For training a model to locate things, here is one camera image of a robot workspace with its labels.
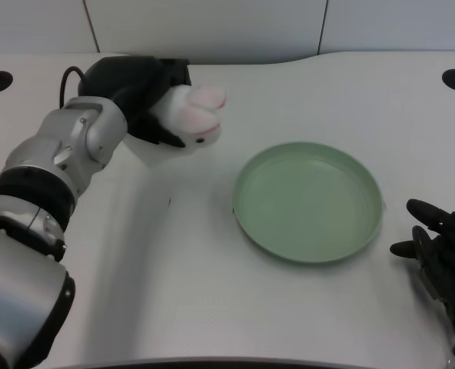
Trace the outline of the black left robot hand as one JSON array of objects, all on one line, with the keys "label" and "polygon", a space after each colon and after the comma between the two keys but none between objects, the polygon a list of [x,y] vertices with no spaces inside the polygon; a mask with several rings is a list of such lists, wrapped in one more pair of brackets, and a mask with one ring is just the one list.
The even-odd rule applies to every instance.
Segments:
[{"label": "black left robot hand", "polygon": [[185,143],[151,113],[170,88],[190,85],[189,61],[151,56],[102,58],[85,73],[78,86],[80,96],[113,101],[124,114],[128,133],[142,141],[184,148]]}]

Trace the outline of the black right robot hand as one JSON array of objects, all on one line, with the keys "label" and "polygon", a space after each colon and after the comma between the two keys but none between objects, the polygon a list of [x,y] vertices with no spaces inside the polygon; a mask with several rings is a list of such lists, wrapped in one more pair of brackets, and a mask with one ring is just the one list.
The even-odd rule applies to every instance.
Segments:
[{"label": "black right robot hand", "polygon": [[412,228],[410,241],[392,244],[390,252],[418,261],[426,289],[445,307],[455,333],[455,211],[417,199],[408,200],[407,210],[422,225]]}]

